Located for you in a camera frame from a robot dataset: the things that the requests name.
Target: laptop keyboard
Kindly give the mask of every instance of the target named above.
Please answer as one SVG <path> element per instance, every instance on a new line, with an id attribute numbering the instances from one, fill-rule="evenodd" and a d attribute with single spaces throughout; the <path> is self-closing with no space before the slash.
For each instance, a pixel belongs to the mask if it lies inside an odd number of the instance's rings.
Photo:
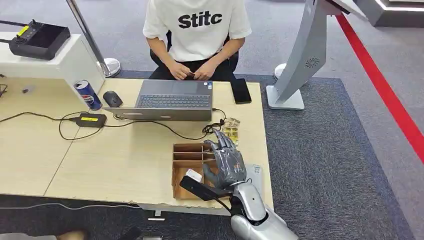
<path id="1" fill-rule="evenodd" d="M 142 94 L 137 103 L 137 108 L 198 109 L 209 108 L 210 104 L 209 95 Z"/>

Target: smartphone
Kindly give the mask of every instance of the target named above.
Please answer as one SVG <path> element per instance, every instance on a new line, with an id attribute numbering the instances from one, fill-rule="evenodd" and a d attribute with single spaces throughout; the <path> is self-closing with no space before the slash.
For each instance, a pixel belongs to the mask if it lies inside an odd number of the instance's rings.
<path id="1" fill-rule="evenodd" d="M 244 78 L 231 80 L 229 82 L 231 83 L 235 104 L 249 104 L 252 102 L 251 94 L 249 93 L 248 85 Z"/>

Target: cardboard compartment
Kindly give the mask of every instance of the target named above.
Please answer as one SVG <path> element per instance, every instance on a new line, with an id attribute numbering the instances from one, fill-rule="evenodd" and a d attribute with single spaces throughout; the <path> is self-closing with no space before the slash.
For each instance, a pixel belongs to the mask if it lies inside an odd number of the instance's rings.
<path id="1" fill-rule="evenodd" d="M 208 145 L 203 143 L 174 144 L 172 153 L 172 189 L 175 199 L 199 199 L 189 191 L 180 187 L 180 182 L 189 169 L 202 176 L 202 183 L 214 186 L 208 180 L 202 170 L 202 164 L 208 164 L 215 174 L 218 173 L 215 157 Z"/>

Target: yellow label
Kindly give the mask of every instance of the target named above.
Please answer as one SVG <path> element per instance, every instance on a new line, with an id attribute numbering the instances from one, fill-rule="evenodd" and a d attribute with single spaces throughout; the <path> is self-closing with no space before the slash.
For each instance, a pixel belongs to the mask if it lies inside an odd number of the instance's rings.
<path id="1" fill-rule="evenodd" d="M 17 35 L 20 37 L 22 36 L 22 34 L 25 33 L 26 30 L 28 30 L 30 27 L 29 26 L 24 26 L 18 33 Z"/>
<path id="2" fill-rule="evenodd" d="M 99 120 L 99 119 L 98 118 L 92 118 L 92 117 L 81 117 L 81 120 L 97 122 L 97 120 Z"/>

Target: dark carpet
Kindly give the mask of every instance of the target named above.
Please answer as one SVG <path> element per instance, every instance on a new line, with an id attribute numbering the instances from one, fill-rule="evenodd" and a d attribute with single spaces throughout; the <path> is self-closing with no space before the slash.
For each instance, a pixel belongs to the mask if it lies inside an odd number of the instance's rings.
<path id="1" fill-rule="evenodd" d="M 146 78 L 149 72 L 124 71 L 121 78 Z M 261 82 L 274 207 L 301 239 L 412 240 L 409 225 L 340 79 L 313 78 L 301 92 L 304 111 L 271 110 L 265 75 L 238 75 Z M 60 202 L 80 207 L 98 202 L 0 196 L 0 206 Z M 164 213 L 130 208 L 59 206 L 0 210 L 0 233 L 32 236 L 86 229 L 93 240 L 117 240 L 132 227 L 143 236 L 166 240 L 235 240 L 229 217 Z"/>

